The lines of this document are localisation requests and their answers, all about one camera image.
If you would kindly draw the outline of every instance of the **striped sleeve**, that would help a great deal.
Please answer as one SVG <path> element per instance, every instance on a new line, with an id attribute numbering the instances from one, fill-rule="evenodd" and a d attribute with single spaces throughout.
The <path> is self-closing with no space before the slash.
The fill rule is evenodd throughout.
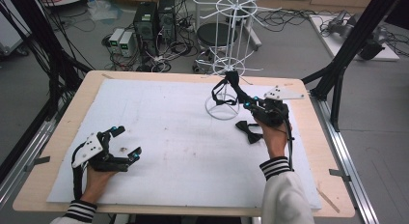
<path id="1" fill-rule="evenodd" d="M 290 171 L 288 166 L 288 158 L 285 156 L 269 159 L 262 163 L 259 168 L 267 181 L 273 176 Z"/>
<path id="2" fill-rule="evenodd" d="M 64 217 L 69 217 L 78 221 L 92 223 L 96 212 L 96 205 L 81 200 L 74 200 Z"/>

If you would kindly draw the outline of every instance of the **white sleeve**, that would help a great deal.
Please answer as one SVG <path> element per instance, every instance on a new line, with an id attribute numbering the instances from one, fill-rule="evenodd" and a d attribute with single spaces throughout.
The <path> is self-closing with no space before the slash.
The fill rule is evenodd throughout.
<path id="1" fill-rule="evenodd" d="M 86 224 L 92 223 L 96 205 L 81 200 L 74 200 L 63 217 L 54 219 L 50 224 Z"/>
<path id="2" fill-rule="evenodd" d="M 286 157 L 276 157 L 261 164 L 267 179 L 262 200 L 262 224 L 314 223 L 310 204 L 300 178 L 289 170 Z"/>

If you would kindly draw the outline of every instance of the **plastic bag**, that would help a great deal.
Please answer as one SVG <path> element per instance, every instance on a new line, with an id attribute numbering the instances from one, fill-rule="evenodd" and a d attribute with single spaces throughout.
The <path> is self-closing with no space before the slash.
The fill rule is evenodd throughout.
<path id="1" fill-rule="evenodd" d="M 116 19 L 118 10 L 112 10 L 111 4 L 107 1 L 92 1 L 88 2 L 88 11 L 91 14 L 91 20 Z"/>

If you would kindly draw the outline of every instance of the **human hand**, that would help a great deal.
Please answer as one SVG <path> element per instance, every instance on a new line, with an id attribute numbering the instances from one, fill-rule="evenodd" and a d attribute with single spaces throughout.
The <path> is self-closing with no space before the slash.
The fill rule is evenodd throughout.
<path id="1" fill-rule="evenodd" d="M 96 204 L 105 191 L 106 184 L 118 172 L 98 172 L 90 164 L 87 166 L 87 186 L 81 200 Z"/>
<path id="2" fill-rule="evenodd" d="M 270 127 L 255 119 L 262 129 L 262 137 L 267 145 L 270 158 L 285 156 L 287 143 L 286 125 L 282 123 L 278 127 Z"/>

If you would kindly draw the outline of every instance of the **wooden table frame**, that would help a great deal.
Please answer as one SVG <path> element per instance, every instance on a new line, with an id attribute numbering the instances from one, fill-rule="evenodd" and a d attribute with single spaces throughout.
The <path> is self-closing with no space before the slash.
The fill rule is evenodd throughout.
<path id="1" fill-rule="evenodd" d="M 179 81 L 197 83 L 217 83 L 219 76 L 203 78 L 197 74 L 91 71 L 87 74 L 78 92 L 69 105 L 64 117 L 55 129 L 41 157 L 50 156 L 50 161 L 36 165 L 14 201 L 14 209 L 19 211 L 65 211 L 68 204 L 47 203 L 47 196 L 57 178 L 62 160 L 74 139 L 78 128 L 95 99 L 99 86 L 105 79 L 130 79 L 146 81 Z M 285 85 L 290 90 L 307 94 L 301 80 L 285 78 L 245 77 L 255 85 Z M 351 217 L 355 214 L 349 194 L 340 177 L 329 174 L 329 169 L 338 169 L 328 142 L 311 101 L 298 99 L 291 101 L 291 108 L 303 137 L 316 189 L 322 209 L 314 211 L 314 216 Z M 260 216 L 260 209 L 206 208 L 206 207 L 162 207 L 100 205 L 98 212 L 150 213 L 178 215 L 225 215 Z"/>

